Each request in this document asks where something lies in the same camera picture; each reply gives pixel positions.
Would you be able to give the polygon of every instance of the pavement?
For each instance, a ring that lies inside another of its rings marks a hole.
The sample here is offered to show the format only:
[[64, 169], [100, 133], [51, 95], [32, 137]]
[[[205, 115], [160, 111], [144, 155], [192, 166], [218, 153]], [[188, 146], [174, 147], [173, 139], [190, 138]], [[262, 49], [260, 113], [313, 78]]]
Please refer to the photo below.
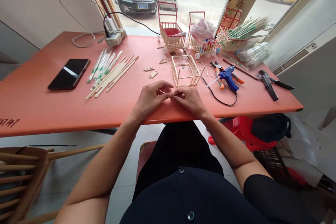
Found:
[[[214, 27], [217, 26], [220, 16], [223, 12], [226, 0], [177, 0], [178, 1], [178, 12], [177, 12], [177, 24], [181, 27], [183, 31], [188, 32], [189, 30], [189, 11], [205, 11], [205, 19], [212, 22]], [[114, 3], [117, 11], [120, 8]], [[279, 4], [275, 2], [270, 2], [267, 0], [256, 0], [250, 13], [247, 16], [249, 18], [263, 18], [270, 15], [270, 22], [276, 24], [285, 12], [289, 9], [290, 5]], [[172, 14], [172, 11], [162, 11], [162, 13]], [[144, 28], [144, 26], [135, 23], [124, 15], [118, 14], [119, 19], [123, 27], [139, 27]], [[149, 14], [135, 14], [131, 16], [133, 19], [144, 23], [149, 28], [154, 30], [159, 30], [159, 16], [158, 12], [155, 15]], [[163, 22], [171, 22], [171, 16], [161, 17]]]

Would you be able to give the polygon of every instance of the black smartphone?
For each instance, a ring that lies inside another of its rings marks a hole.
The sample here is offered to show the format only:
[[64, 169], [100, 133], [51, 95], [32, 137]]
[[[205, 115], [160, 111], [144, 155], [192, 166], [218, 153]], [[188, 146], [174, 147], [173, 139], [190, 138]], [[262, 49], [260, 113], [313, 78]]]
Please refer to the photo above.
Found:
[[69, 59], [55, 79], [48, 86], [49, 90], [74, 89], [90, 64], [89, 59]]

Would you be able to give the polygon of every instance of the black pants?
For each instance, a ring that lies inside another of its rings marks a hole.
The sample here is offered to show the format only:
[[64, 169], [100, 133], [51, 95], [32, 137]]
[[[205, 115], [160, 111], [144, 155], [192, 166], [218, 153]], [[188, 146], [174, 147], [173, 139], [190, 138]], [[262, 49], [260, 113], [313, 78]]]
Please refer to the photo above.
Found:
[[223, 168], [193, 121], [167, 124], [154, 150], [141, 169], [133, 200], [148, 186], [168, 177], [179, 166], [213, 171], [224, 176]]

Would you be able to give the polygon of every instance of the orange table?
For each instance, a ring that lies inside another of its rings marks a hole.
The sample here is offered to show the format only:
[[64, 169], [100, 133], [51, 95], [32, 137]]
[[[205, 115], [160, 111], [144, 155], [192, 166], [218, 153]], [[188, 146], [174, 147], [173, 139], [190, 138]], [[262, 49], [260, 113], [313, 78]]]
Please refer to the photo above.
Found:
[[[113, 51], [117, 54], [123, 50], [124, 55], [139, 55], [139, 59], [108, 93], [104, 91], [98, 98], [86, 100], [91, 87], [90, 84], [86, 84], [86, 80], [99, 53], [107, 48], [107, 45], [105, 42], [101, 44], [95, 42], [89, 48], [77, 48], [71, 39], [78, 34], [63, 32], [0, 82], [0, 137], [118, 127], [135, 105], [144, 85], [160, 79], [174, 83], [171, 61], [159, 65], [164, 54], [163, 49], [157, 47], [163, 45], [163, 42], [157, 41], [156, 37], [127, 36]], [[84, 44], [90, 39], [87, 37], [81, 42]], [[195, 50], [189, 49], [187, 53], [194, 55]], [[78, 86], [74, 90], [67, 91], [48, 90], [50, 82], [70, 58], [91, 60]], [[203, 65], [197, 63], [199, 69], [207, 65], [203, 76], [208, 83], [214, 80], [210, 76], [214, 74], [210, 61], [217, 60], [223, 68], [229, 66], [222, 59], [223, 55], [215, 57], [206, 55], [200, 59]], [[186, 63], [187, 60], [185, 57], [181, 62]], [[159, 73], [154, 79], [149, 78], [150, 72], [143, 71], [147, 67], [158, 70]], [[276, 79], [264, 64], [249, 73], [254, 75], [260, 69], [266, 70], [270, 77]], [[245, 84], [237, 84], [240, 89], [238, 101], [234, 106], [225, 106], [216, 101], [202, 80], [197, 85], [204, 104], [215, 117], [290, 112], [303, 108], [290, 91], [273, 85], [279, 96], [279, 100], [274, 102], [261, 80], [256, 81], [238, 70], [235, 70], [235, 73], [245, 81]], [[181, 71], [181, 76], [182, 74], [187, 75], [187, 72]], [[219, 90], [217, 84], [214, 84], [212, 90], [216, 97], [225, 103], [230, 104], [235, 100], [234, 94], [227, 86]], [[169, 123], [194, 119], [178, 104], [166, 100], [144, 123]]]

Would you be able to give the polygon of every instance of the wire cutter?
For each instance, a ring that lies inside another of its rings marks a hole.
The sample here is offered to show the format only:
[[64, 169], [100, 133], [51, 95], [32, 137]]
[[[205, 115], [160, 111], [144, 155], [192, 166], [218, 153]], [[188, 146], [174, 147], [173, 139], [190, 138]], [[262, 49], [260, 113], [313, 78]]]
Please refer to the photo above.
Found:
[[285, 83], [283, 83], [279, 80], [272, 79], [265, 70], [260, 70], [259, 73], [261, 75], [256, 75], [256, 76], [262, 80], [262, 82], [265, 85], [265, 88], [266, 88], [267, 92], [269, 93], [269, 95], [271, 96], [273, 101], [277, 101], [277, 100], [279, 100], [279, 98], [278, 98], [278, 95], [273, 90], [272, 82], [274, 82], [276, 85], [278, 85], [280, 87], [283, 87], [285, 89], [288, 89], [288, 90], [293, 90], [294, 89], [293, 87], [291, 87], [291, 86], [289, 86], [289, 85], [287, 85], [287, 84], [285, 84]]
[[[215, 63], [211, 61], [210, 64], [215, 68], [215, 73], [216, 73], [216, 78], [217, 78], [218, 75], [219, 75], [219, 73], [223, 71], [223, 68], [221, 67], [221, 65], [217, 61], [215, 61]], [[237, 77], [237, 75], [235, 75], [234, 73], [231, 73], [231, 76], [232, 76], [232, 79], [234, 81], [237, 81], [240, 84], [244, 84], [245, 83], [243, 80], [239, 79]], [[217, 82], [219, 84], [220, 89], [223, 89], [224, 88], [223, 81], [221, 79], [218, 79]]]

